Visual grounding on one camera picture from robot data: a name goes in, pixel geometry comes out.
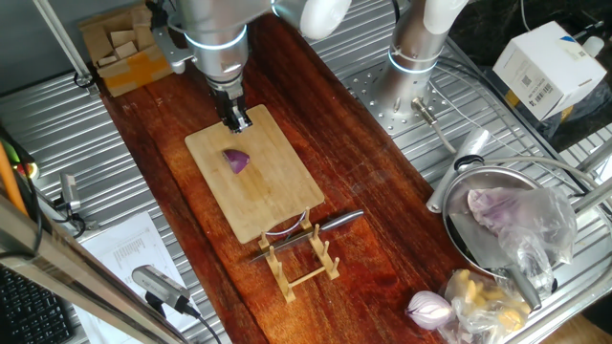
paper document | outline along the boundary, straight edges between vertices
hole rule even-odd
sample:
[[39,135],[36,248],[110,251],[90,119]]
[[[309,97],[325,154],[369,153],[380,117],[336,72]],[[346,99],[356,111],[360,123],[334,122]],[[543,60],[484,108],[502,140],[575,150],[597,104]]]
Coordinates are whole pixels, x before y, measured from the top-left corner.
[[[151,265],[185,286],[148,213],[136,215],[82,245],[142,299],[146,291],[132,280],[132,271],[143,265]],[[181,332],[198,321],[189,315],[179,314],[166,304],[163,307],[166,319]],[[92,344],[140,343],[87,311],[77,306],[75,310]]]

keyboard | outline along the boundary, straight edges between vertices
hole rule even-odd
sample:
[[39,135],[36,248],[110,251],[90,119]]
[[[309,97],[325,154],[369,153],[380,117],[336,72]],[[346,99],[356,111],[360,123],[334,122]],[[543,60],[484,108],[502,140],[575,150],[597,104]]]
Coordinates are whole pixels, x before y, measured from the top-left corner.
[[0,305],[3,344],[60,344],[75,334],[59,297],[2,267]]

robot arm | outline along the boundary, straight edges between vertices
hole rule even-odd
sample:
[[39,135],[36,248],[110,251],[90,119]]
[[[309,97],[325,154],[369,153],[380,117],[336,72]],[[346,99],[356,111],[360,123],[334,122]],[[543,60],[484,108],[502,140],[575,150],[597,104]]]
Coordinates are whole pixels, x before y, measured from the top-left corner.
[[191,60],[205,74],[219,117],[232,132],[241,133],[252,125],[242,87],[249,58],[247,24],[271,11],[307,37],[321,39],[338,27],[350,4],[351,0],[178,0],[188,49],[174,46],[160,24],[163,20],[153,20],[152,31],[175,73],[182,73]]
[[[393,32],[388,61],[372,85],[381,113],[416,120],[415,104],[429,105],[428,82],[448,31],[468,0],[412,0]],[[428,120],[431,125],[435,118]]]

plastic bag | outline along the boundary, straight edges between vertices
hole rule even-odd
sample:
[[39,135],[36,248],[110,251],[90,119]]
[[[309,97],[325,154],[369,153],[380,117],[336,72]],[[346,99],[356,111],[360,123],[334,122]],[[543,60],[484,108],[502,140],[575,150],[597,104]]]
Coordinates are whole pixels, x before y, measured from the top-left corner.
[[[572,263],[578,233],[576,213],[559,188],[471,190],[468,205],[476,221],[498,237],[504,228],[523,234],[527,229],[539,239],[550,261]],[[506,236],[511,240],[515,237],[510,233]],[[502,240],[500,244],[502,247],[516,246],[516,243],[504,245]]]
[[[504,252],[516,262],[521,272],[527,276],[537,290],[540,299],[550,296],[555,283],[555,275],[538,236],[530,229],[513,226],[500,230],[497,238]],[[506,271],[500,269],[494,273],[505,275]],[[495,277],[495,281],[506,293],[519,297],[512,280]]]
[[448,281],[445,298],[456,318],[438,328],[450,344],[496,344],[525,325],[529,306],[508,296],[491,279],[457,270]]

wooden knife stand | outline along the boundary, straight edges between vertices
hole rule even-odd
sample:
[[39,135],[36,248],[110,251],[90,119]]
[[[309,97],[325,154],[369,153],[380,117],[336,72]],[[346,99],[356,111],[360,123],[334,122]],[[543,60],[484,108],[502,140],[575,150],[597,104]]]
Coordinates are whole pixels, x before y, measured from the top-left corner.
[[287,303],[290,303],[295,300],[294,287],[298,284],[307,281],[324,271],[327,272],[327,275],[329,276],[330,280],[333,280],[336,277],[340,276],[338,272],[338,263],[340,259],[336,257],[336,259],[332,261],[332,258],[327,252],[327,248],[329,248],[329,242],[326,241],[325,244],[323,244],[318,238],[318,225],[315,225],[315,228],[313,229],[313,224],[310,223],[309,215],[310,209],[306,208],[306,215],[304,216],[304,220],[302,220],[299,225],[302,227],[303,230],[312,232],[311,234],[309,234],[308,242],[313,247],[313,251],[317,255],[318,260],[323,265],[322,267],[299,277],[293,282],[289,282],[287,280],[287,276],[283,272],[283,263],[276,259],[276,255],[274,254],[274,246],[271,246],[270,242],[268,242],[268,239],[266,238],[266,232],[261,233],[261,240],[257,242],[262,252],[268,249],[268,247],[270,248],[270,254],[266,256],[266,261],[268,262],[268,266],[270,267],[270,270],[272,271],[272,274],[276,279],[276,283],[278,284],[280,291],[283,293],[283,296],[285,296],[285,301],[287,301]]

